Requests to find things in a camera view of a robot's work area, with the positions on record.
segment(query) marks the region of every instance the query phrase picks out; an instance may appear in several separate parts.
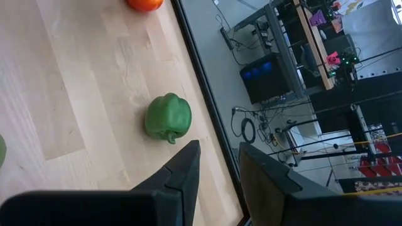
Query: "green object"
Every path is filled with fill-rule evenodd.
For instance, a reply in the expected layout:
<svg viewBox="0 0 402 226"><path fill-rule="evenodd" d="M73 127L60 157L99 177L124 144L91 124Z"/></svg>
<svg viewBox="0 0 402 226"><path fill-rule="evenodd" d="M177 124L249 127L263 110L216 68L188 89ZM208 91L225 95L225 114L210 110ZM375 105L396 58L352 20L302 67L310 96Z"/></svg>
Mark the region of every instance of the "green object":
<svg viewBox="0 0 402 226"><path fill-rule="evenodd" d="M155 98L145 115L147 135L171 144L187 133L190 124L191 108L188 102L173 93Z"/></svg>
<svg viewBox="0 0 402 226"><path fill-rule="evenodd" d="M0 167L3 165L4 160L6 159L6 142L3 137L0 135Z"/></svg>

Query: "wall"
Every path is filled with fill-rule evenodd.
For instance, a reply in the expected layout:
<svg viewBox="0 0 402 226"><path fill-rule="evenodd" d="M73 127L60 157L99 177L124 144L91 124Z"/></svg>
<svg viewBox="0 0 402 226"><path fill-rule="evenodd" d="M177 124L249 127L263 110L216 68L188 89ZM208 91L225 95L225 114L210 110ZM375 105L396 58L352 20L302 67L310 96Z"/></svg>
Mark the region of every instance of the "wall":
<svg viewBox="0 0 402 226"><path fill-rule="evenodd" d="M344 16L344 31L355 47L361 49L360 60L402 46L402 30L393 19L390 0L380 0ZM402 69L402 51L389 53L357 65L359 78L369 78Z"/></svg>

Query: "bell pepper stem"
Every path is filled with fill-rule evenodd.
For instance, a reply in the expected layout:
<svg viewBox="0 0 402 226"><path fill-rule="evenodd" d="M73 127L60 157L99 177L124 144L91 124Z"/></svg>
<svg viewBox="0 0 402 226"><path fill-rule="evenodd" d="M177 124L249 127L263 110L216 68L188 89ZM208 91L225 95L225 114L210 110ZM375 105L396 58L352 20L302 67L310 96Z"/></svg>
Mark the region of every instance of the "bell pepper stem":
<svg viewBox="0 0 402 226"><path fill-rule="evenodd" d="M176 144L175 139L176 139L176 133L173 132L173 131L169 131L169 133L168 133L168 142L170 144Z"/></svg>

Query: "orange tomato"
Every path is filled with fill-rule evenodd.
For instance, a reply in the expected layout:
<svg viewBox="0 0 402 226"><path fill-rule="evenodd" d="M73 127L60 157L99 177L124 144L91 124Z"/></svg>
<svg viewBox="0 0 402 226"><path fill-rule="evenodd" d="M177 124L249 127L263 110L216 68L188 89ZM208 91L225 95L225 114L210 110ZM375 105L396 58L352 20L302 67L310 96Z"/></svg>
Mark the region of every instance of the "orange tomato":
<svg viewBox="0 0 402 226"><path fill-rule="evenodd" d="M163 0L127 0L127 3L138 11L147 12L158 9Z"/></svg>

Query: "wooden board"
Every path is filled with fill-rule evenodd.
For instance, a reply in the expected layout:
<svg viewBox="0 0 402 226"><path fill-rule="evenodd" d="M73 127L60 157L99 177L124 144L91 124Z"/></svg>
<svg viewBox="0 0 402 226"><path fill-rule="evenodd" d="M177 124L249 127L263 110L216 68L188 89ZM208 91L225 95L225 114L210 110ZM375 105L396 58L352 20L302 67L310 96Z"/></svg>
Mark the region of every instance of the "wooden board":
<svg viewBox="0 0 402 226"><path fill-rule="evenodd" d="M0 203L29 190L128 190L199 139L194 225L242 218L171 2L0 0ZM193 112L176 145L144 135L143 116L174 92Z"/></svg>
<svg viewBox="0 0 402 226"><path fill-rule="evenodd" d="M318 71L321 74L321 79L325 86L325 89L330 90L334 87L334 79L327 77L326 72L330 71L330 69L329 69L330 65L326 62L328 55L327 55L327 52L325 51L324 44L322 43L320 32L318 31L318 28L316 26L311 26L310 22L304 17L303 12L305 12L307 18L311 18L312 14L309 10L305 9L304 7L302 7L300 5L300 0L293 0L293 4L296 6L298 17L300 18L301 25L303 26L303 30L306 34L308 44L310 45L310 48L312 49L313 56L318 65Z"/></svg>

